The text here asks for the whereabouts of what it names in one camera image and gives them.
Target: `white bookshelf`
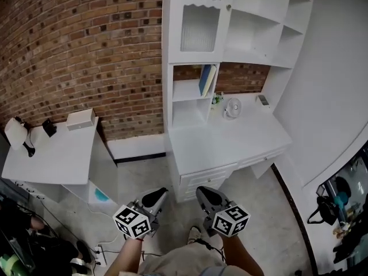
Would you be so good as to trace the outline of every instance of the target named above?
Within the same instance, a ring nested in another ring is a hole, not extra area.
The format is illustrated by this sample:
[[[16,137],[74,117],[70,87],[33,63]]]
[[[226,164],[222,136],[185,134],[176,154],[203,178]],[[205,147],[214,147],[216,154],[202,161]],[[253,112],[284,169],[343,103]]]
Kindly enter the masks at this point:
[[[300,53],[311,10],[312,0],[164,0],[167,127],[206,124],[221,62],[275,67],[266,80],[272,85],[265,85],[262,91],[272,95],[273,110]],[[217,65],[206,96],[200,95],[199,79],[173,80],[174,65],[206,63]]]

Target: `white desk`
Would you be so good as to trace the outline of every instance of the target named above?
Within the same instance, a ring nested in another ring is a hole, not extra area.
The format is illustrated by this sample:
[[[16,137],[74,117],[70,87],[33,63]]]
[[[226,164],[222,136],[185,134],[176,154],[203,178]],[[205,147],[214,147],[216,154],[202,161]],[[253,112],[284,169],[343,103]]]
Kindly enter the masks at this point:
[[[197,186],[220,187],[243,167],[252,166],[259,177],[292,142],[272,112],[255,103],[255,96],[225,95],[206,125],[168,130],[165,145],[179,202],[195,199]],[[242,102],[241,115],[225,120],[224,107],[231,97]]]
[[[58,185],[63,185],[89,203],[96,202],[95,188],[117,201],[117,167],[96,131],[97,122],[98,118],[94,126],[74,131],[58,123],[52,137],[41,126],[32,128],[35,154],[30,158],[24,147],[10,148],[2,177],[39,198],[58,201]]]

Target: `brick wall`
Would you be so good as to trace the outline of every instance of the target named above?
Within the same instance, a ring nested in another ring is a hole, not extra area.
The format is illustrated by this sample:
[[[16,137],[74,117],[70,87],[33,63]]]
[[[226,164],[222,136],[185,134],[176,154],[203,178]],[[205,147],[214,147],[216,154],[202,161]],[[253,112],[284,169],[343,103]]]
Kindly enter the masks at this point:
[[[270,66],[260,64],[223,62],[218,71],[216,92],[256,93],[261,92]],[[201,66],[175,66],[174,80],[198,79],[201,76]]]
[[[105,140],[161,133],[161,8],[162,0],[0,0],[0,128],[15,115],[38,126],[94,108]],[[267,73],[224,63],[216,91],[260,91]]]

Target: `shoe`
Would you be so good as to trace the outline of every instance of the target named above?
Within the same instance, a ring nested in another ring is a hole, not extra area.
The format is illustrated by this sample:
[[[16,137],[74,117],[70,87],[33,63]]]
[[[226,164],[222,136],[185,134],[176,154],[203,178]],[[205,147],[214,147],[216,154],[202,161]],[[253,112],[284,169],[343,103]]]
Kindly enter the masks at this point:
[[[83,256],[82,260],[85,261],[88,264],[91,263],[92,260],[91,260],[91,256],[90,256],[90,252],[88,250],[88,247],[81,241],[78,241],[76,243],[76,247]]]
[[[194,243],[197,239],[202,239],[202,232],[197,226],[190,228],[187,244]]]

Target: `black bag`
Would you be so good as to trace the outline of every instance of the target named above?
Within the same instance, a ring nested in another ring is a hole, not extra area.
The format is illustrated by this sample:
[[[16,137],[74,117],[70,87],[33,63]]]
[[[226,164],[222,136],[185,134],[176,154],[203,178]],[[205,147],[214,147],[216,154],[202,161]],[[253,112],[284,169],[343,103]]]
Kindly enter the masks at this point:
[[[317,203],[318,208],[309,216],[307,223],[321,224],[326,222],[330,225],[333,225],[338,217],[337,214],[339,213],[339,208],[334,204],[332,198],[329,196],[318,196]],[[322,220],[311,222],[310,219],[318,212],[320,212]]]

